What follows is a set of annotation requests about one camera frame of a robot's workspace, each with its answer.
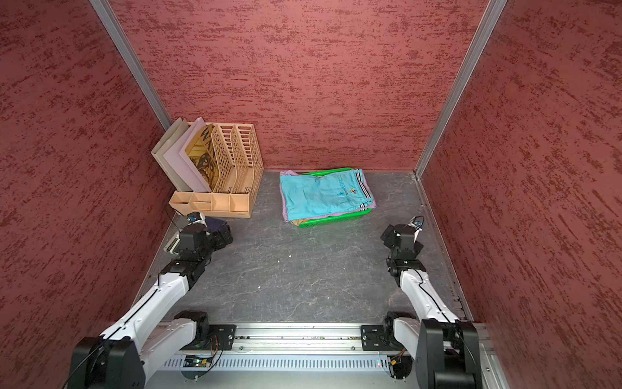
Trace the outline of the green plastic basket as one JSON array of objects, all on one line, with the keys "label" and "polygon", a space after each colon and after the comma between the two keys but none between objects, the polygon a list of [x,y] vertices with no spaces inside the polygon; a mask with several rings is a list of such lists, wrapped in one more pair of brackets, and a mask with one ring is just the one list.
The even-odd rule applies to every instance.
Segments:
[{"label": "green plastic basket", "polygon": [[[340,173],[340,172],[344,172],[344,171],[348,171],[351,170],[351,168],[340,168],[340,169],[334,169],[334,170],[323,170],[323,171],[317,171],[317,172],[309,172],[309,173],[305,173],[305,175],[310,175],[310,176],[314,176],[314,177],[324,177],[326,175],[332,174],[332,173]],[[366,209],[361,209],[357,212],[350,212],[350,213],[345,213],[345,214],[339,214],[336,216],[328,216],[328,217],[322,217],[322,218],[316,218],[316,219],[307,219],[308,221],[306,223],[303,223],[301,225],[299,225],[299,228],[311,228],[311,227],[315,227],[315,226],[320,226],[320,225],[330,225],[333,223],[339,223],[339,222],[345,222],[345,221],[349,221],[349,220],[358,220],[361,217],[369,214],[370,212],[372,212],[372,210],[374,210],[374,207],[372,208],[366,208]]]}]

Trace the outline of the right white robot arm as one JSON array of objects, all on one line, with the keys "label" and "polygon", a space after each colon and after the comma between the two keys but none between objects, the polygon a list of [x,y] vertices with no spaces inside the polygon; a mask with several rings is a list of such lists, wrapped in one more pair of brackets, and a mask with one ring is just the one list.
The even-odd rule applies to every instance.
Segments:
[{"label": "right white robot arm", "polygon": [[408,297],[419,327],[390,312],[385,338],[402,345],[413,360],[420,388],[483,387],[479,335],[473,323],[459,319],[442,301],[424,264],[417,259],[424,245],[418,241],[424,217],[389,225],[381,235],[390,252],[387,272]]}]

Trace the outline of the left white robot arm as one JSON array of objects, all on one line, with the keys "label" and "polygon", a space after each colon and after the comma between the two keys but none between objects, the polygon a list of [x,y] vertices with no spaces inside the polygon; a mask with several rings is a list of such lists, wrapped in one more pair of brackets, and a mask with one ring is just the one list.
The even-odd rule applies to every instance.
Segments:
[{"label": "left white robot arm", "polygon": [[97,337],[75,347],[64,388],[143,388],[183,348],[211,353],[194,358],[197,366],[215,367],[233,343],[231,332],[210,327],[207,313],[183,311],[161,332],[156,329],[169,310],[197,283],[212,254],[233,242],[230,226],[207,218],[186,225],[178,234],[173,259],[157,281],[121,319]]}]

